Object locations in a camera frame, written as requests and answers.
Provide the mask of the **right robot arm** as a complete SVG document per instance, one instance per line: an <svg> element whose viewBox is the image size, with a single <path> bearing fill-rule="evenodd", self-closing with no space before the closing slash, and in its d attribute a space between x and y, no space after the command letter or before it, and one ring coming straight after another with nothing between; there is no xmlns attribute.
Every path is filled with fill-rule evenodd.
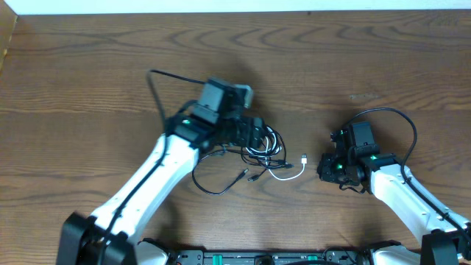
<svg viewBox="0 0 471 265"><path fill-rule="evenodd" d="M368 193L387 205L419 243L413 252L385 241L359 252L356 264L459 264L470 259L470 221L429 192L393 153L382 153L368 122L332 132L333 153L324 153L319 179L341 190Z"/></svg>

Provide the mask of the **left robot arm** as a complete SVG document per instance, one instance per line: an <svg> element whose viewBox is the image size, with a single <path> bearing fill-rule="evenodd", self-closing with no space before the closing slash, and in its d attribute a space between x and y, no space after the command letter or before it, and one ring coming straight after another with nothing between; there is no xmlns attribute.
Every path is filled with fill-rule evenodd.
<svg viewBox="0 0 471 265"><path fill-rule="evenodd" d="M165 120L164 133L149 157L106 203L84 217L64 222L57 264L166 264L167 251L144 242L142 233L171 190L217 145L257 149L263 119L244 116L253 91L210 78L198 100Z"/></svg>

